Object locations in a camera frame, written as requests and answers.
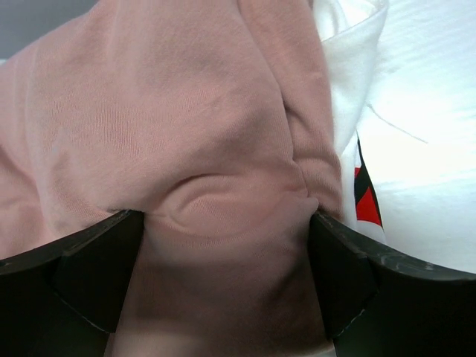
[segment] pink sweatshirt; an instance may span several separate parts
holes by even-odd
[[[332,140],[308,0],[99,0],[0,66],[0,259],[140,210],[108,356],[316,350]]]

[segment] pink cloth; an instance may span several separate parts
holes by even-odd
[[[140,210],[109,356],[316,350],[332,138],[307,0],[100,0],[0,67],[0,258]]]

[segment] pink fabric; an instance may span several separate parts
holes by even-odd
[[[108,354],[323,345],[310,216],[340,167],[308,0],[100,0],[0,67],[0,258],[124,209],[144,244]]]

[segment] dark gray surface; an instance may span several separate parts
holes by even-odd
[[[0,59],[88,11],[97,0],[0,0]]]

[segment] white fabric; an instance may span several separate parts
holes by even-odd
[[[475,5],[390,0],[358,131],[387,243],[474,273]]]
[[[381,242],[385,241],[382,229],[357,221],[353,184],[358,160],[356,128],[372,81],[387,8],[383,0],[320,0],[314,7],[331,81],[335,149],[343,174],[344,223]]]

